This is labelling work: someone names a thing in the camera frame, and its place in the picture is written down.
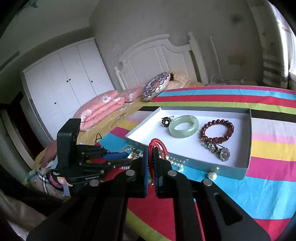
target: red cord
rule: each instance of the red cord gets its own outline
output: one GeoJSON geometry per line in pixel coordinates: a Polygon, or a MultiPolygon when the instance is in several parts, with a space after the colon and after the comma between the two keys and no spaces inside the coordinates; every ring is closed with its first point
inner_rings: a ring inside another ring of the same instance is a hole
{"type": "Polygon", "coordinates": [[[168,151],[161,140],[159,140],[157,138],[154,138],[151,140],[149,147],[148,147],[148,158],[149,158],[148,167],[149,167],[149,173],[152,178],[153,184],[154,184],[154,166],[153,166],[153,149],[154,149],[154,147],[158,148],[158,152],[160,155],[161,155],[160,147],[163,149],[163,154],[168,155],[168,151]]]}

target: white headboard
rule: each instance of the white headboard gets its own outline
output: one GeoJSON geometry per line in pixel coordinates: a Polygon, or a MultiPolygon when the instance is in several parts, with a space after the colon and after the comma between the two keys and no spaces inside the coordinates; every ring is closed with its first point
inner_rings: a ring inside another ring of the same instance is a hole
{"type": "Polygon", "coordinates": [[[174,46],[168,40],[169,34],[144,39],[130,47],[119,59],[121,71],[115,73],[123,90],[145,85],[156,75],[167,71],[181,71],[190,80],[197,81],[190,50],[195,56],[203,83],[208,83],[205,65],[197,41],[191,32],[189,44],[174,46]]]}

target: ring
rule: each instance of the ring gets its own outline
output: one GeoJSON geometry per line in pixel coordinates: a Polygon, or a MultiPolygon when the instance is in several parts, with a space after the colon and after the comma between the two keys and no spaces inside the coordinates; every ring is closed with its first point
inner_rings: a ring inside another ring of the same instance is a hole
{"type": "Polygon", "coordinates": [[[174,118],[174,116],[170,116],[170,117],[166,116],[164,118],[161,118],[162,119],[162,121],[161,121],[162,125],[164,127],[168,127],[170,125],[170,123],[173,121],[173,118],[174,118]]]}
{"type": "Polygon", "coordinates": [[[186,138],[192,136],[199,127],[198,119],[192,115],[181,115],[176,119],[173,119],[172,122],[169,124],[169,131],[173,137],[176,138],[186,138]],[[184,130],[175,130],[175,127],[182,124],[182,123],[192,123],[192,126],[184,129],[184,130]]]}

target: headboard panel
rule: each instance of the headboard panel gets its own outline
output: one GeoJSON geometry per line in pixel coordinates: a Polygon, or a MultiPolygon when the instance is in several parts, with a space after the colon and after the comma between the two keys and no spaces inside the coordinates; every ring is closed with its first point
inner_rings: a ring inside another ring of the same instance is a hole
{"type": "Polygon", "coordinates": [[[191,45],[174,46],[168,34],[144,39],[130,47],[119,59],[123,69],[115,67],[116,76],[123,89],[145,85],[156,75],[167,71],[181,71],[190,80],[197,81],[191,45]]]}

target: striped curtain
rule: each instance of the striped curtain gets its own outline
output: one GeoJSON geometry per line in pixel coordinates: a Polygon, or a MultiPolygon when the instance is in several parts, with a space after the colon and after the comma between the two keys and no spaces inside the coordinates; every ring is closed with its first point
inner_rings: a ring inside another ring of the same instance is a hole
{"type": "Polygon", "coordinates": [[[263,83],[288,88],[292,59],[291,29],[280,12],[266,0],[247,0],[252,11],[263,55],[263,83]]]}

